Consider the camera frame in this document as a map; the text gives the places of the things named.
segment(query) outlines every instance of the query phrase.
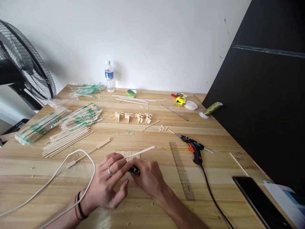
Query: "black wristband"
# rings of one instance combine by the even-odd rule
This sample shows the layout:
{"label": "black wristband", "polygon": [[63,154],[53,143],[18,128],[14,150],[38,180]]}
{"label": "black wristband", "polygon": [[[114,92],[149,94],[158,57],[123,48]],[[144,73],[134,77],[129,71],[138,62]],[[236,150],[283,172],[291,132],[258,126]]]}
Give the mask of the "black wristband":
{"label": "black wristband", "polygon": [[[79,201],[79,195],[80,195],[80,192],[77,194],[77,202]],[[82,211],[82,208],[80,207],[80,202],[78,203],[78,210],[79,210],[79,214],[80,216],[83,218],[83,219],[87,219],[88,216],[85,216],[83,211]]]}

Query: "clear ruler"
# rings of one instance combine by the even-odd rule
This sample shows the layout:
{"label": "clear ruler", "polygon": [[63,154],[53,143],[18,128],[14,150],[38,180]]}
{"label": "clear ruler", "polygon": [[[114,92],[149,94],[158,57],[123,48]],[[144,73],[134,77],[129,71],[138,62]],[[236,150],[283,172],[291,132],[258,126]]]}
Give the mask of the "clear ruler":
{"label": "clear ruler", "polygon": [[193,190],[190,184],[190,181],[188,179],[187,173],[185,171],[183,161],[181,159],[177,144],[175,142],[169,143],[171,147],[171,151],[174,157],[174,161],[176,164],[176,168],[179,174],[180,182],[184,191],[185,199],[190,201],[195,201],[195,197],[193,194]]}
{"label": "clear ruler", "polygon": [[171,112],[175,113],[176,115],[180,116],[181,118],[183,118],[184,120],[188,121],[188,119],[184,116],[182,116],[180,113],[173,111],[172,109],[169,108],[168,105],[166,105],[165,103],[162,104],[162,106],[164,106],[165,108],[169,109]]}

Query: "yellow tape measure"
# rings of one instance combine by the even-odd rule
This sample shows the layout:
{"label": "yellow tape measure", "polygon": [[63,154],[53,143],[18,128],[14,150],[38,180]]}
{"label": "yellow tape measure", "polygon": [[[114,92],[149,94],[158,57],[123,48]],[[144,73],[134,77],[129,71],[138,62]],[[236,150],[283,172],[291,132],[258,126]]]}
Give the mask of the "yellow tape measure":
{"label": "yellow tape measure", "polygon": [[181,96],[176,98],[176,103],[180,104],[181,106],[183,106],[185,104],[185,102],[186,102],[186,99]]}

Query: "ring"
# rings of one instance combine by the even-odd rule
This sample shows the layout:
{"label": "ring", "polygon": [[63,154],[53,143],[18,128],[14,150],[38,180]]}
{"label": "ring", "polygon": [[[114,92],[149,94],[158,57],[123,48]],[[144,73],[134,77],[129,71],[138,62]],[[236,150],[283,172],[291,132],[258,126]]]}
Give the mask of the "ring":
{"label": "ring", "polygon": [[110,172],[110,169],[109,169],[109,167],[108,167],[108,173],[112,176],[114,173],[111,173]]}

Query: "hand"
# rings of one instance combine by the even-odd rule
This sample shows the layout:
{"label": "hand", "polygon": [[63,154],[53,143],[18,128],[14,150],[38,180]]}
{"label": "hand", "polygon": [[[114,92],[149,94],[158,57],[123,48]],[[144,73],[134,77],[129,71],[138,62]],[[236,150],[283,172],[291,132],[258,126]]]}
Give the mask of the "hand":
{"label": "hand", "polygon": [[127,162],[123,155],[118,153],[108,154],[99,165],[91,186],[86,193],[81,208],[85,215],[89,215],[97,207],[115,209],[127,196],[129,179],[126,179],[118,192],[113,189],[119,180],[127,173],[133,165],[132,161]]}
{"label": "hand", "polygon": [[158,162],[147,161],[134,157],[133,163],[141,172],[140,176],[131,173],[135,183],[142,188],[148,195],[158,199],[169,189],[160,171]]}

